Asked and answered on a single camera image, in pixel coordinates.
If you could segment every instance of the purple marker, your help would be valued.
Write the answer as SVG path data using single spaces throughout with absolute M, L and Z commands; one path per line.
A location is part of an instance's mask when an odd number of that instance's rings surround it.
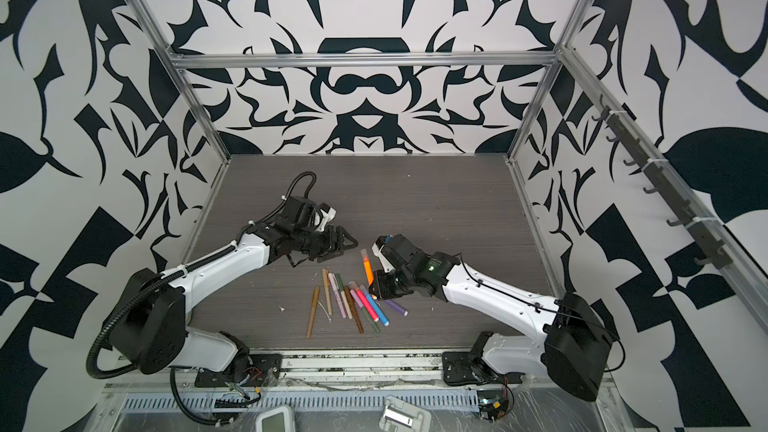
M 395 301 L 382 301 L 382 302 L 384 302 L 385 304 L 389 305 L 389 307 L 395 309 L 395 311 L 398 314 L 402 314 L 403 317 L 408 315 L 408 311 L 403 306 L 398 304 L 397 302 L 395 302 Z

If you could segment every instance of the hook rack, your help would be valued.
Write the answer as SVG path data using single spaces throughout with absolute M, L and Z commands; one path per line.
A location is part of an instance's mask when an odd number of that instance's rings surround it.
M 608 138 L 610 142 L 619 141 L 632 157 L 624 160 L 626 166 L 640 165 L 640 170 L 646 175 L 653 187 L 643 187 L 647 194 L 659 193 L 668 207 L 675 214 L 675 220 L 667 219 L 670 227 L 685 226 L 688 233 L 694 238 L 696 244 L 706 255 L 702 263 L 712 264 L 717 268 L 723 268 L 733 263 L 732 257 L 723 250 L 724 241 L 716 235 L 716 226 L 712 222 L 719 222 L 716 217 L 710 217 L 709 212 L 694 202 L 692 192 L 687 189 L 683 179 L 670 166 L 669 161 L 660 155 L 653 147 L 651 141 L 638 129 L 634 120 L 626 111 L 611 110 L 605 115 L 608 128 L 616 134 Z

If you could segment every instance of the orange marker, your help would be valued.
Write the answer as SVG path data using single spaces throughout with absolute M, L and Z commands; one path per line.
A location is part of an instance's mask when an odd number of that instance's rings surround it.
M 368 251 L 363 249 L 360 251 L 362 255 L 362 266 L 366 268 L 366 277 L 368 277 L 368 285 L 373 283 L 373 270 L 371 270 L 371 263 L 368 260 Z

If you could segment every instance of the pink marker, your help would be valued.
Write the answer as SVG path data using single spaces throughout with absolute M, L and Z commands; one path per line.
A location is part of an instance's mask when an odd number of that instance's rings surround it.
M 357 284 L 355 283 L 355 281 L 351 281 L 350 282 L 350 291 L 351 291 L 350 295 L 355 300 L 355 303 L 357 304 L 357 306 L 359 308 L 364 308 L 365 305 L 362 304 L 362 301 L 360 300 L 360 297 L 357 296 L 357 290 L 358 290 Z
M 373 318 L 374 322 L 379 321 L 379 315 L 376 314 L 376 311 L 373 310 L 373 307 L 371 307 L 370 303 L 368 302 L 368 299 L 366 299 L 366 296 L 360 291 L 360 287 L 357 286 L 357 282 L 352 281 L 350 282 L 352 286 L 355 288 L 355 293 L 357 293 L 357 297 L 360 298 L 360 302 L 366 307 L 366 310 Z

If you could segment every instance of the black mounting plate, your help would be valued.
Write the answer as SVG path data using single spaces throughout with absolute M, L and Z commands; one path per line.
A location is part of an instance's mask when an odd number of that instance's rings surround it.
M 251 374 L 251 379 L 243 384 L 245 387 L 261 387 L 264 382 L 280 374 L 283 356 L 280 354 L 251 354 L 250 360 L 254 367 L 259 369 L 255 374 Z M 232 380 L 226 374 L 213 372 L 207 369 L 201 369 L 197 372 L 194 380 L 194 386 L 203 387 L 224 387 L 224 383 Z
M 522 376 L 522 372 L 509 372 L 506 374 L 507 382 L 510 384 L 522 384 Z M 450 387 L 488 383 L 472 372 L 469 352 L 443 352 L 442 379 Z

